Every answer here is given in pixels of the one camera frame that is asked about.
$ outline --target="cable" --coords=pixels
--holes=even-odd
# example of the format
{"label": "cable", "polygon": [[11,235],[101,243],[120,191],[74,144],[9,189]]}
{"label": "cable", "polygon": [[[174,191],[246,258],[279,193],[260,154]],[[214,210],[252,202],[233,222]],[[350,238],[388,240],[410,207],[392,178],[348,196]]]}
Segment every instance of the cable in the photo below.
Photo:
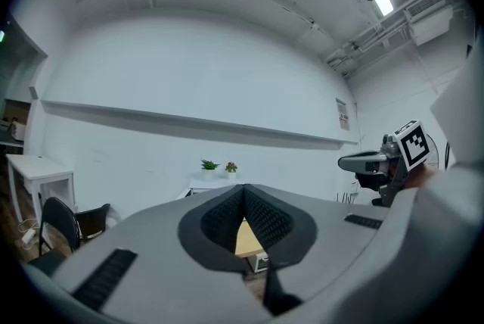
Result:
{"label": "cable", "polygon": [[451,146],[447,142],[447,145],[445,146],[445,161],[444,161],[444,168],[445,168],[445,170],[447,170],[447,167],[448,167],[448,158],[450,156],[450,153],[451,153]]}
{"label": "cable", "polygon": [[[27,222],[29,220],[35,220],[36,222],[34,224],[32,224],[31,227],[29,227],[27,230],[21,229],[20,226],[22,226],[25,222]],[[22,234],[26,233],[30,229],[38,229],[38,228],[39,228],[39,224],[37,223],[36,218],[25,219],[22,223],[19,223],[19,225],[18,225],[18,231],[21,232]]]}

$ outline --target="floor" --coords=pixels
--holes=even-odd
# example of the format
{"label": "floor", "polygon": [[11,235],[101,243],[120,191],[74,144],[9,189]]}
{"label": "floor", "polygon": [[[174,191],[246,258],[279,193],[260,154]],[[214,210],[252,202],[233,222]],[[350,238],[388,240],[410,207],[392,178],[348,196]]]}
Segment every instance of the floor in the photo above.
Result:
{"label": "floor", "polygon": [[[17,178],[16,181],[17,196],[22,217],[24,219],[35,219],[36,215],[33,210],[32,199],[30,198],[30,195],[26,193],[20,179]],[[8,247],[18,260],[29,262],[34,258],[37,258],[39,255],[39,239],[36,235],[36,237],[33,239],[33,242],[29,244],[30,248],[28,250],[23,248],[22,237],[24,233],[19,231],[19,223],[15,217],[14,205],[11,202],[8,174],[3,169],[3,166],[2,175],[0,176],[0,192],[3,194],[0,195],[0,225],[2,226],[4,238],[7,241]],[[21,228],[28,229],[35,222],[35,220],[26,221]],[[66,239],[52,227],[50,227],[48,231],[54,247],[66,257],[70,256],[71,251]],[[48,249],[45,245],[43,245],[42,250],[43,252],[46,252]]]}
{"label": "floor", "polygon": [[[6,166],[2,163],[0,158],[0,192],[4,195],[0,195],[0,226],[2,232],[7,240],[8,246],[11,249],[14,256],[22,261],[29,262],[39,255],[38,237],[33,240],[33,245],[27,250],[23,248],[22,236],[23,233],[19,231],[19,223],[15,217],[14,206],[11,202],[10,188],[8,185],[8,172]],[[20,178],[17,177],[17,196],[20,205],[20,212],[24,219],[35,219],[35,213],[33,210],[32,199],[30,195],[25,191]],[[25,222],[22,227],[28,229],[35,220]],[[51,237],[54,247],[62,252],[66,257],[71,254],[69,246],[65,238],[59,234],[55,229],[49,228],[49,236]],[[48,249],[43,245],[43,252]],[[245,278],[244,282],[248,289],[256,296],[256,298],[262,302],[265,289],[265,276],[266,272],[250,273]]]}

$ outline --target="black mesh fabric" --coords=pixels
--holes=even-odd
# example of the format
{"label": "black mesh fabric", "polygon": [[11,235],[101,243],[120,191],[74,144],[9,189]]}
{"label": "black mesh fabric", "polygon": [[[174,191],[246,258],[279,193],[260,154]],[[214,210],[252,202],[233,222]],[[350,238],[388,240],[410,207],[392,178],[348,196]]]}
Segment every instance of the black mesh fabric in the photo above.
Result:
{"label": "black mesh fabric", "polygon": [[202,217],[201,227],[205,236],[212,242],[235,252],[237,233],[244,219],[244,190],[216,205]]}
{"label": "black mesh fabric", "polygon": [[245,273],[247,262],[234,256],[244,217],[274,270],[300,262],[316,239],[315,221],[305,211],[251,184],[236,185],[189,210],[178,225],[178,238],[207,269]]}
{"label": "black mesh fabric", "polygon": [[245,217],[257,240],[269,249],[293,229],[293,218],[250,191],[245,191]]}

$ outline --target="white wall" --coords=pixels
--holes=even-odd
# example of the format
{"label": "white wall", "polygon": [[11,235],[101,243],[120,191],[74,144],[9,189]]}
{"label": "white wall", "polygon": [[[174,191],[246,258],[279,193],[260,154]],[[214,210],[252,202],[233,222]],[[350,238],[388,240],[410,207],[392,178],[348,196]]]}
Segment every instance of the white wall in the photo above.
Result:
{"label": "white wall", "polygon": [[[350,132],[335,98],[347,103]],[[339,75],[214,14],[152,11],[78,32],[44,105],[42,153],[74,169],[79,209],[109,202],[121,217],[174,199],[202,158],[235,161],[245,182],[333,200],[341,143],[308,135],[359,137]]]}
{"label": "white wall", "polygon": [[[406,45],[354,75],[349,86],[357,103],[362,149],[380,148],[385,133],[419,119],[436,143],[443,169],[447,140],[430,106],[464,65],[472,42],[473,20],[458,14],[443,36],[419,47]],[[376,197],[371,193],[368,199]]]}
{"label": "white wall", "polygon": [[29,86],[32,84],[39,62],[42,60],[41,57],[31,57],[18,64],[8,86],[7,95],[5,96],[7,99],[26,103],[32,102]]}
{"label": "white wall", "polygon": [[[33,47],[46,55],[30,82],[41,98],[69,41],[72,27],[56,0],[13,0],[9,10]],[[24,154],[41,153],[44,128],[45,112],[36,99],[32,101],[27,121]]]}
{"label": "white wall", "polygon": [[77,33],[48,101],[357,141],[340,128],[340,77],[268,31],[217,14],[147,11]]}
{"label": "white wall", "polygon": [[19,63],[18,56],[9,51],[0,52],[0,114],[3,114],[9,85]]}

